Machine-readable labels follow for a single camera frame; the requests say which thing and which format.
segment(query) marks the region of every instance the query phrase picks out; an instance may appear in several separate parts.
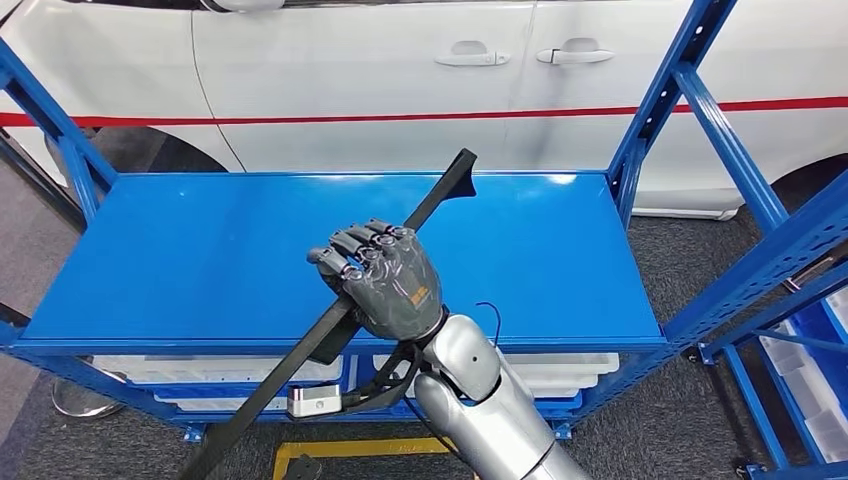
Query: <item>robotic arm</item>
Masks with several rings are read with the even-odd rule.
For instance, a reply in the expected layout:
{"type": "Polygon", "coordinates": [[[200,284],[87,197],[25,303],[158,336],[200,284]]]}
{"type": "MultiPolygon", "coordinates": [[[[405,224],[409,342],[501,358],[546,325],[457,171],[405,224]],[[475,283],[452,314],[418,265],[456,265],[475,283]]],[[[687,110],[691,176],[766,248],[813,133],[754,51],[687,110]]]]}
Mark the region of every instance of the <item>robotic arm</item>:
{"type": "Polygon", "coordinates": [[[448,313],[412,229],[371,220],[336,232],[307,258],[330,288],[357,302],[370,333],[419,352],[416,400],[484,480],[589,478],[557,445],[530,390],[480,327],[448,313]]]}

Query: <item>floor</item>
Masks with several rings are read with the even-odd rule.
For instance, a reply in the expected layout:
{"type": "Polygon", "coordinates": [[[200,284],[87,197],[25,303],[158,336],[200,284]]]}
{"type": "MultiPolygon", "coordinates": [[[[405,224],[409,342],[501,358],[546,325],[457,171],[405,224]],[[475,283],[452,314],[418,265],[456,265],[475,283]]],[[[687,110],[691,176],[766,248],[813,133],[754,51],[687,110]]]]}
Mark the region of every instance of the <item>floor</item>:
{"type": "MultiPolygon", "coordinates": [[[[844,168],[844,162],[836,167],[844,168]]],[[[781,188],[784,198],[799,204],[834,171],[825,170],[781,188]]],[[[0,167],[0,205],[0,301],[28,314],[75,234],[5,167],[0,167]]],[[[744,210],[727,222],[636,218],[629,234],[661,321],[758,237],[744,210]]],[[[756,369],[755,359],[746,358],[756,369]]],[[[173,478],[197,448],[183,443],[181,431],[129,409],[97,421],[62,417],[50,404],[50,382],[48,375],[0,357],[0,441],[7,432],[0,446],[0,480],[173,478]]],[[[767,458],[740,402],[724,367],[679,358],[590,417],[566,448],[596,479],[735,478],[734,458],[767,458]]],[[[213,476],[270,479],[273,452],[283,441],[425,435],[416,424],[257,425],[213,476]]],[[[793,458],[803,457],[791,435],[787,446],[793,458]]],[[[471,478],[447,455],[328,460],[324,466],[325,477],[332,479],[471,478]]]]}

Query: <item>red stripe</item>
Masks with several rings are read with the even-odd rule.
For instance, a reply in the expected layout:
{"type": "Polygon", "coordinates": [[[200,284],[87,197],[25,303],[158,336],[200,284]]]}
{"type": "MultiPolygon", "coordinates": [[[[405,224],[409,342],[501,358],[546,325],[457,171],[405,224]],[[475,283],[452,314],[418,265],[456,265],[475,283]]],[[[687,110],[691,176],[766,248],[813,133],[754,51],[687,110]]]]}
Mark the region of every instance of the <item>red stripe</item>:
{"type": "MultiPolygon", "coordinates": [[[[792,98],[785,100],[754,100],[719,104],[725,112],[801,110],[817,108],[848,108],[848,97],[792,98]]],[[[328,117],[268,117],[268,118],[155,118],[155,117],[92,117],[76,116],[80,127],[145,127],[173,125],[252,125],[283,123],[338,122],[400,122],[411,120],[463,120],[483,118],[540,118],[585,117],[603,115],[633,115],[637,107],[565,108],[556,110],[518,110],[502,112],[412,113],[401,115],[343,115],[328,117]]],[[[688,105],[674,107],[675,113],[690,112],[688,105]]],[[[32,121],[23,113],[0,113],[0,126],[28,127],[32,121]]]]}

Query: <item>shelf rack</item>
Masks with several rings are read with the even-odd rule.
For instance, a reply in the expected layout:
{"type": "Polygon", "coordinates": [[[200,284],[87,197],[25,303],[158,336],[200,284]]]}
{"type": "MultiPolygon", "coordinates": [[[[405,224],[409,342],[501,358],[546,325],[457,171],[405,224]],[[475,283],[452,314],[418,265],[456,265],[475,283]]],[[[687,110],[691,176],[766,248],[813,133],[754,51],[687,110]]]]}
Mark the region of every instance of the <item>shelf rack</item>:
{"type": "MultiPolygon", "coordinates": [[[[630,353],[617,372],[604,375],[583,392],[582,402],[568,404],[567,413],[555,418],[560,433],[848,237],[848,173],[789,216],[698,76],[696,69],[734,3],[692,2],[607,170],[478,173],[478,196],[447,202],[421,232],[454,311],[474,314],[490,335],[494,320],[488,325],[484,314],[473,313],[475,302],[497,304],[504,318],[532,319],[504,322],[500,346],[505,353],[630,353]],[[681,95],[764,238],[660,328],[625,232],[642,162],[681,95]],[[504,237],[488,242],[474,235],[493,229],[504,237]],[[503,256],[503,245],[550,252],[551,244],[558,247],[551,261],[561,257],[568,275],[538,268],[536,262],[490,261],[503,256]],[[567,283],[564,277],[574,280],[567,283]],[[534,302],[527,304],[531,297],[534,302]]],[[[339,225],[371,216],[399,221],[437,177],[427,172],[118,174],[5,42],[0,42],[0,85],[59,147],[88,223],[31,322],[0,322],[3,351],[163,421],[191,427],[188,436],[194,438],[205,424],[228,415],[180,411],[78,356],[285,354],[330,300],[303,261],[304,252],[322,245],[339,225]]],[[[772,304],[758,326],[841,288],[848,283],[846,273],[836,269],[772,304]]],[[[359,334],[346,353],[389,349],[387,342],[359,334]]],[[[721,349],[730,352],[738,374],[732,348],[721,349]]],[[[372,418],[394,417],[383,412],[372,418]]],[[[780,478],[781,472],[752,475],[780,478]]]]}

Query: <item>car door handle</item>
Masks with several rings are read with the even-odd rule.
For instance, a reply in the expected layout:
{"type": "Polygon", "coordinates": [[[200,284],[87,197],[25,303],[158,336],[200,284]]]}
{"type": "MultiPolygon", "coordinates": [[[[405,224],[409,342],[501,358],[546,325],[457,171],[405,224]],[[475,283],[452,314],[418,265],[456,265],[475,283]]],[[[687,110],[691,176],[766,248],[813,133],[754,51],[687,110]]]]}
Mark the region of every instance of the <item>car door handle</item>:
{"type": "Polygon", "coordinates": [[[451,67],[495,67],[509,61],[510,55],[504,52],[471,53],[465,55],[442,55],[434,60],[440,65],[451,67]]]}
{"type": "Polygon", "coordinates": [[[551,65],[574,65],[577,63],[604,62],[614,57],[609,50],[593,50],[591,52],[567,52],[558,48],[549,48],[536,54],[536,60],[551,65]]]}

